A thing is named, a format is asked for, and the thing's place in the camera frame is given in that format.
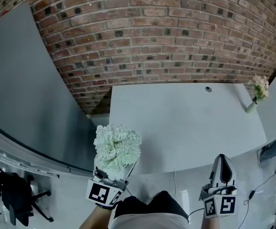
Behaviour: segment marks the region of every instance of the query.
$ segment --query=forearm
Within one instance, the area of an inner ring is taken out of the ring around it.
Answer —
[[[112,210],[97,206],[80,229],[107,229]]]
[[[206,218],[204,216],[201,229],[219,229],[219,218]]]

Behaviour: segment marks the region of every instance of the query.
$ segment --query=person's right arm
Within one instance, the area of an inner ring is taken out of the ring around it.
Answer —
[[[219,218],[206,218],[204,215],[201,229],[219,229]]]

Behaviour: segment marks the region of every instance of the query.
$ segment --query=gray floor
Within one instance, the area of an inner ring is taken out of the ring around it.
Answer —
[[[266,161],[260,166],[257,162],[256,151],[251,151],[231,159],[238,172],[238,196],[236,198],[236,214],[220,218],[220,229],[237,229],[241,224],[247,210],[243,202],[248,198],[252,189],[267,180],[273,174],[276,166],[276,157]],[[0,163],[7,171],[15,171]],[[204,166],[195,169],[176,172],[177,193],[176,200],[183,206],[187,213],[202,208],[202,202],[198,201],[200,189],[209,182],[212,166]],[[41,198],[39,205],[44,212],[54,218],[49,223],[36,211],[30,218],[28,228],[31,229],[68,229],[78,228],[92,212],[95,205],[85,199],[88,179],[74,175],[66,175],[58,178],[42,177],[34,175],[36,185],[33,186],[35,193],[49,189],[52,196]],[[172,196],[175,194],[174,173],[155,175],[142,175],[129,178],[128,189],[130,193],[140,200],[148,202],[161,190],[167,190]],[[125,191],[121,198],[129,196]],[[0,206],[0,229],[25,228],[17,221],[17,226],[9,222],[9,212]],[[242,225],[242,229],[262,228],[270,229],[276,220],[276,176],[271,178],[265,185],[260,187],[250,201],[249,213]],[[199,229],[203,212],[198,211],[190,217],[190,228]]]

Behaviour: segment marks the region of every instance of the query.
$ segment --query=brick wall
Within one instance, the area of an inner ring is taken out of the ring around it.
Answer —
[[[276,0],[27,1],[50,56],[86,113],[118,84],[247,83],[276,69]]]

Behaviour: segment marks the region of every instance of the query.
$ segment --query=white shirt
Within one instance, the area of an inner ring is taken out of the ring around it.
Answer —
[[[114,219],[111,229],[188,229],[188,221],[168,213],[122,215]]]

